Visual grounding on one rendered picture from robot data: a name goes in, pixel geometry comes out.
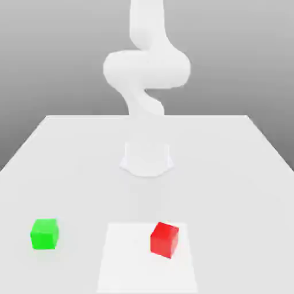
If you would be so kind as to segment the small green cube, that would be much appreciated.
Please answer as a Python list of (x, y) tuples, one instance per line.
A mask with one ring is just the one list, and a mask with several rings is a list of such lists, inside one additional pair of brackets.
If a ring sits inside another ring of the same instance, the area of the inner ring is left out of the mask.
[(36, 219), (30, 232), (34, 250), (53, 250), (59, 239), (57, 219)]

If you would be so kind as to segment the small red cube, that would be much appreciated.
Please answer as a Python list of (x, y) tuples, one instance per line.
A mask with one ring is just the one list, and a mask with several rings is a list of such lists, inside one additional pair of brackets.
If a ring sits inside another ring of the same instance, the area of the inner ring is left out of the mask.
[(179, 241), (179, 228), (159, 222), (150, 235), (150, 251), (171, 259)]

